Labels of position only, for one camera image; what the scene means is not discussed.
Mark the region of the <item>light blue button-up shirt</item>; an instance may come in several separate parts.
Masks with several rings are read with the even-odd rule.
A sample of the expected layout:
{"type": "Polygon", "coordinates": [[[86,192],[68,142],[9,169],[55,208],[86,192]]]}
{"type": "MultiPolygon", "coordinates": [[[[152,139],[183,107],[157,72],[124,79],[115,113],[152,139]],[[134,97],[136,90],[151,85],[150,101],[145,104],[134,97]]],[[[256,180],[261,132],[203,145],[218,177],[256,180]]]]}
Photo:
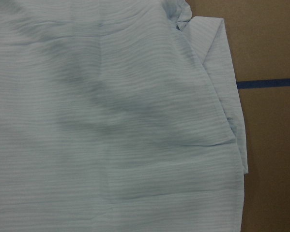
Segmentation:
{"type": "Polygon", "coordinates": [[[0,0],[0,232],[238,232],[225,22],[184,0],[0,0]]]}

